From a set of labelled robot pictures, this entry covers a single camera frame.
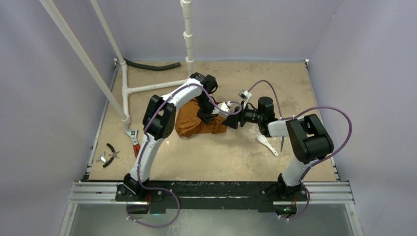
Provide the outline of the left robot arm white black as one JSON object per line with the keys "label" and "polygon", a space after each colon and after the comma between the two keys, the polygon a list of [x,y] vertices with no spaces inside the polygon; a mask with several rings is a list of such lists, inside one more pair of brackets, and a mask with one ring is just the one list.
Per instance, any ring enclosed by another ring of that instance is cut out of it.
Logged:
{"label": "left robot arm white black", "polygon": [[134,150],[135,163],[123,180],[124,186],[128,188],[128,196],[134,201],[141,201],[147,194],[146,186],[152,163],[160,145],[174,130],[177,110],[195,99],[198,110],[192,112],[191,116],[201,124],[209,125],[218,116],[214,113],[215,101],[211,97],[217,88],[215,77],[193,73],[173,92],[150,98],[143,118],[143,141],[141,147]]}

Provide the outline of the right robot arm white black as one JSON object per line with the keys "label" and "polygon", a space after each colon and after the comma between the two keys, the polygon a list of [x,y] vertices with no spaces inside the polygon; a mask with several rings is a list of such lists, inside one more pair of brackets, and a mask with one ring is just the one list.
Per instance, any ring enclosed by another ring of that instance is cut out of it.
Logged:
{"label": "right robot arm white black", "polygon": [[288,168],[281,173],[277,182],[261,190],[265,196],[290,199],[300,190],[302,175],[313,161],[323,160],[334,150],[333,141],[316,114],[302,118],[279,120],[275,117],[273,99],[263,96],[257,108],[235,109],[223,125],[237,129],[247,122],[257,124],[260,134],[267,137],[289,137],[294,158]]}

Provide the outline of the orange cloth napkin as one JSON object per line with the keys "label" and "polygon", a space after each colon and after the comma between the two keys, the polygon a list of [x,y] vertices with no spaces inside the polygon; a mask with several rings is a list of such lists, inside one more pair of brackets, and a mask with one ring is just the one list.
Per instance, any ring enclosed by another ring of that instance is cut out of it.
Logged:
{"label": "orange cloth napkin", "polygon": [[196,134],[221,134],[227,131],[227,127],[222,124],[225,120],[223,117],[215,117],[209,124],[205,124],[197,117],[199,108],[197,100],[193,98],[179,109],[175,130],[180,137],[190,138]]}

